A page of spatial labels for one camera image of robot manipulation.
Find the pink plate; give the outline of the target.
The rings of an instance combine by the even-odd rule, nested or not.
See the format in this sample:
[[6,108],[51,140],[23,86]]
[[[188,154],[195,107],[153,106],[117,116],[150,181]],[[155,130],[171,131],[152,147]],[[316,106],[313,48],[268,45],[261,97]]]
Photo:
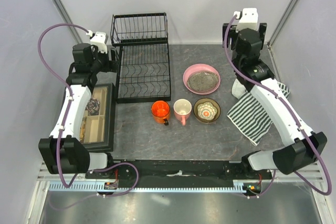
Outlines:
[[195,94],[210,94],[218,89],[220,75],[214,67],[198,63],[184,71],[183,82],[187,89]]

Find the orange mug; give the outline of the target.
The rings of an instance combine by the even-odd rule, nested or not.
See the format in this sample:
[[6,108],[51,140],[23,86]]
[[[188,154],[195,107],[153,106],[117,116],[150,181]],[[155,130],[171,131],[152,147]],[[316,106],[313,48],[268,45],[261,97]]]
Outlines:
[[165,101],[155,101],[151,106],[151,113],[156,123],[169,125],[170,106]]

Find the beige patterned cup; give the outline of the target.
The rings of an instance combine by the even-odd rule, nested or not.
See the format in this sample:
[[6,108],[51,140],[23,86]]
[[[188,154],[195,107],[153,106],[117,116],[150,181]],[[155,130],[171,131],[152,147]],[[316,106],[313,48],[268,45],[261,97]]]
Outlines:
[[201,123],[211,124],[219,119],[221,108],[215,100],[201,98],[194,103],[193,113]]

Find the white patterned bowl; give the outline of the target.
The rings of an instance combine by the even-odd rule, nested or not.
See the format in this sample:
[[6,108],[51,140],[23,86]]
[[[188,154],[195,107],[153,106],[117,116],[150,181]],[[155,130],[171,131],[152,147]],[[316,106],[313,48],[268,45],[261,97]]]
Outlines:
[[218,113],[217,107],[211,102],[204,102],[197,106],[197,115],[200,119],[211,121]]

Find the pink mug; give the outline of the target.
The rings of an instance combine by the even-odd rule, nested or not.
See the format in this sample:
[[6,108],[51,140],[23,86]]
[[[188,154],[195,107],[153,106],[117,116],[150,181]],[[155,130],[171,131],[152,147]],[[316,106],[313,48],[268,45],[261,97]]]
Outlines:
[[173,105],[175,118],[183,125],[191,115],[192,104],[186,99],[178,99]]

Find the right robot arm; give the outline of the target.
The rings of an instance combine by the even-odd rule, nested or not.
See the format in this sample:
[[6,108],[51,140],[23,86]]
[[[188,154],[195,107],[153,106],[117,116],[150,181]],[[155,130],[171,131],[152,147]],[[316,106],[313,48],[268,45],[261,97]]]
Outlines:
[[264,45],[267,25],[258,30],[223,24],[223,47],[233,51],[230,62],[238,82],[257,100],[275,125],[283,147],[271,151],[256,151],[241,159],[240,172],[248,179],[260,170],[277,169],[291,174],[317,162],[327,143],[323,132],[316,133],[300,118],[281,91],[274,73],[259,58]]

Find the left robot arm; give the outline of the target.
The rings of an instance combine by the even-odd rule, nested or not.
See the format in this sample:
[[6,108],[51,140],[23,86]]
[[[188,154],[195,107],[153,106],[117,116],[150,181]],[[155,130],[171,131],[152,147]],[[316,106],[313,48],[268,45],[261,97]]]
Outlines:
[[111,178],[115,165],[106,153],[91,153],[80,143],[80,127],[97,74],[110,72],[108,47],[104,42],[81,43],[72,48],[73,71],[66,79],[66,94],[58,121],[48,138],[39,141],[38,149],[51,174],[80,174],[97,170]]

